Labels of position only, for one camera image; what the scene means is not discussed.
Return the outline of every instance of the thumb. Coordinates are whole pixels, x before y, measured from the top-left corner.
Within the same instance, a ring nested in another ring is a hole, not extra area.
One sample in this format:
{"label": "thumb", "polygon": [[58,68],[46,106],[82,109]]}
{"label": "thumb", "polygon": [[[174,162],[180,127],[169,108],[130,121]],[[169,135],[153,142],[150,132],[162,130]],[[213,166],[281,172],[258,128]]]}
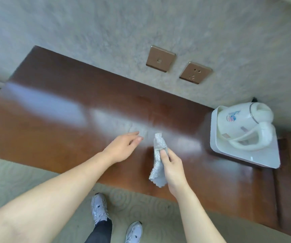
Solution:
{"label": "thumb", "polygon": [[160,150],[160,158],[162,160],[162,163],[164,164],[164,166],[169,165],[171,162],[169,160],[169,157],[167,155],[167,153],[165,152],[164,149]]}
{"label": "thumb", "polygon": [[131,153],[134,151],[134,149],[140,144],[140,142],[143,140],[142,136],[138,136],[137,138],[135,138],[131,144],[129,145],[129,149],[131,151]]}

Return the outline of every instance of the forearm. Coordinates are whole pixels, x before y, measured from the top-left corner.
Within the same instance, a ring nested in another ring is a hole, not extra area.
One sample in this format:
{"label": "forearm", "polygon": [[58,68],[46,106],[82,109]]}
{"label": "forearm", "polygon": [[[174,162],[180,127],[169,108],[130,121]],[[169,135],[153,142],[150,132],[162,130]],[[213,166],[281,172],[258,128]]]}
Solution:
{"label": "forearm", "polygon": [[178,190],[177,201],[187,243],[225,243],[188,185]]}
{"label": "forearm", "polygon": [[99,153],[0,209],[0,242],[51,242],[111,165]]}

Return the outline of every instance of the dark pants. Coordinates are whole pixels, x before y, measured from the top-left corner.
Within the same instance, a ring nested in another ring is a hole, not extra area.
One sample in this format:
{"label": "dark pants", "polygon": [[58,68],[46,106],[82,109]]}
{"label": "dark pants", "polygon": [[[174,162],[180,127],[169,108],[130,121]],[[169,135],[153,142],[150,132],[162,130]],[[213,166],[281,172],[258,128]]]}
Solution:
{"label": "dark pants", "polygon": [[85,243],[110,243],[112,236],[112,220],[100,221],[95,225],[94,231],[88,236]]}

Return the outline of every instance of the person's left hand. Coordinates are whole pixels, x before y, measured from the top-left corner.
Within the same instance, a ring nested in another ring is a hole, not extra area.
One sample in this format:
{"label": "person's left hand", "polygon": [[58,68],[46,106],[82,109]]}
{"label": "person's left hand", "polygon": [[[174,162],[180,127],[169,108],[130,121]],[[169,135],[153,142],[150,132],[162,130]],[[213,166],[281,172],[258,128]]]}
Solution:
{"label": "person's left hand", "polygon": [[103,153],[109,156],[112,164],[127,159],[143,140],[143,137],[138,134],[139,131],[119,135],[104,149]]}

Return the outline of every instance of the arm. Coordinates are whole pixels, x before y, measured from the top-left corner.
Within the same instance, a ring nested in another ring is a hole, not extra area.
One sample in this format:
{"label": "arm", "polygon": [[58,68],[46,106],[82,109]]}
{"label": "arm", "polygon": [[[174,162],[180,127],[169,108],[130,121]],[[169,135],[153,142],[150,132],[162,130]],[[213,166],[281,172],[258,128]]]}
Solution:
{"label": "arm", "polygon": [[0,242],[51,242],[106,169],[143,140],[138,133],[118,136],[103,152],[0,208]]}
{"label": "arm", "polygon": [[160,151],[169,190],[178,201],[187,242],[226,243],[189,187],[181,159],[170,149],[168,154],[170,160],[164,150]]}

